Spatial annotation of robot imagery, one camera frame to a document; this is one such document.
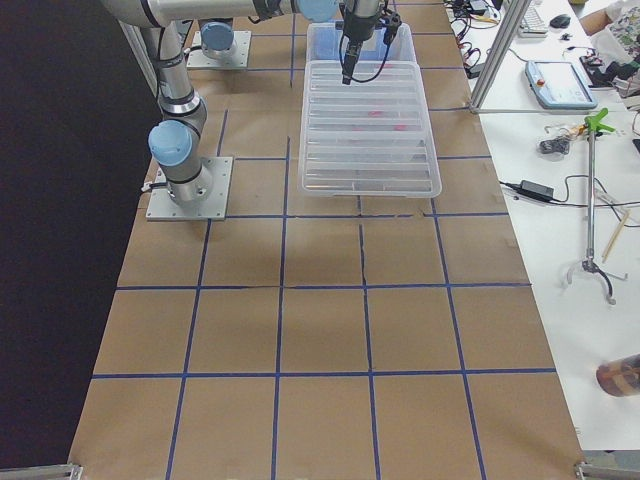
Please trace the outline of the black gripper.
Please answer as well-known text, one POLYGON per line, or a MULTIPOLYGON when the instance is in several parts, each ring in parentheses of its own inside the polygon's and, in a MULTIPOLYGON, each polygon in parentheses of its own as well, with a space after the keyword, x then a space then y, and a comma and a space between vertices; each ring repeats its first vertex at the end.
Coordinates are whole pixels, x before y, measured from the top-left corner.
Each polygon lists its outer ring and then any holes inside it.
MULTIPOLYGON (((401 16, 389 8, 388 1, 345 0, 339 2, 343 33, 348 39, 369 39, 376 28, 386 27, 383 44, 391 45, 397 36, 401 16)), ((350 84, 359 60, 361 43, 350 40, 342 60, 342 83, 350 84)))

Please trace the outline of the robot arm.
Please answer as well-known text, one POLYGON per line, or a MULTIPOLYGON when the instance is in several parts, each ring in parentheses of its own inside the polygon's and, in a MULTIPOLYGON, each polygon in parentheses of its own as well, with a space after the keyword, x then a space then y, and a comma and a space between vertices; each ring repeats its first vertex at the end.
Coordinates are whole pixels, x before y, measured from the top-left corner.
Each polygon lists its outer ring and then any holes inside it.
POLYGON ((345 85, 355 82, 362 46, 374 31, 383 28, 383 42, 391 45, 402 23, 385 1, 106 1, 103 5, 115 19, 141 31, 162 113, 161 122, 148 135, 148 145, 165 175, 169 197, 180 206, 201 204, 214 180, 197 155, 207 107, 189 78, 177 21, 202 22, 203 46, 227 50, 234 40, 232 24, 237 17, 257 24, 299 13, 318 23, 341 14, 338 51, 345 85))
POLYGON ((231 49, 234 43, 232 18, 214 18, 199 22, 201 50, 210 58, 231 49))

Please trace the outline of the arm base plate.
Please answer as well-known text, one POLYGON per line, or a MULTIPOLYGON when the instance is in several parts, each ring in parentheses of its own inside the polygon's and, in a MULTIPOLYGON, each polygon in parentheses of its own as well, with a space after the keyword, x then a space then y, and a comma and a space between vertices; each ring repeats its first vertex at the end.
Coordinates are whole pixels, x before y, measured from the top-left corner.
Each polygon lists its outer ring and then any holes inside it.
POLYGON ((162 167, 145 186, 150 192, 149 221, 223 221, 226 218, 233 157, 200 157, 201 170, 192 181, 170 182, 162 167))
POLYGON ((196 31, 189 47, 187 68, 189 70, 244 70, 248 67, 252 33, 235 31, 229 49, 215 50, 203 45, 201 32, 196 31))

